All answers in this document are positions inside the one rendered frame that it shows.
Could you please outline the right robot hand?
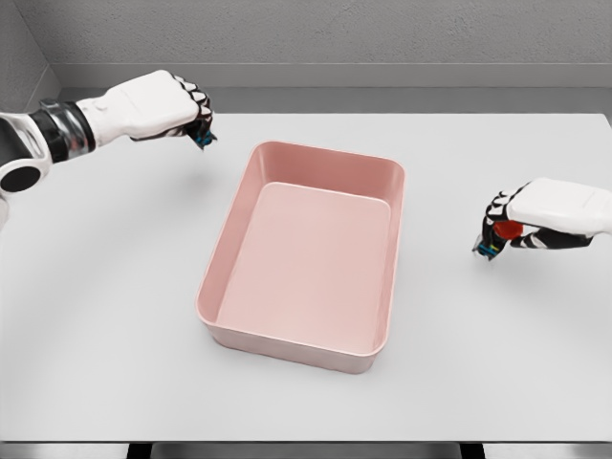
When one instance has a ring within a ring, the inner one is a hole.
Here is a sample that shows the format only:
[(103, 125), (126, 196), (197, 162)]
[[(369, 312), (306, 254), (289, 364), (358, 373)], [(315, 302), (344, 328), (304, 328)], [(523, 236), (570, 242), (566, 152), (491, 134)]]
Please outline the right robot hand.
[(519, 188), (499, 192), (488, 204), (484, 218), (512, 220), (523, 225), (522, 235), (509, 241), (505, 248), (584, 248), (591, 244), (595, 236), (610, 234), (596, 233), (593, 197), (597, 189), (578, 183), (537, 178)]

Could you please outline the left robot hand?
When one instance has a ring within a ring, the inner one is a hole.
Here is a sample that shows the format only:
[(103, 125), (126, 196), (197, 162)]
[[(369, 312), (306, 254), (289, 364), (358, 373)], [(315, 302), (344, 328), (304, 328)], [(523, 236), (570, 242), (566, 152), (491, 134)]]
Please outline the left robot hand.
[(213, 121), (210, 98), (197, 84), (160, 70), (130, 79), (104, 95), (107, 136), (134, 141), (187, 136), (194, 121)]

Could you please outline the pink rectangular basket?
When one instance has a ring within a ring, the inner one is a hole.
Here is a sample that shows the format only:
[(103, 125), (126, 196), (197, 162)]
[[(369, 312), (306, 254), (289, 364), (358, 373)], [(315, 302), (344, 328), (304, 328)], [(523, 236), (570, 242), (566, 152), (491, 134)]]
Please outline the pink rectangular basket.
[(196, 296), (212, 337), (285, 361), (367, 371), (389, 334), (404, 182), (390, 159), (258, 144)]

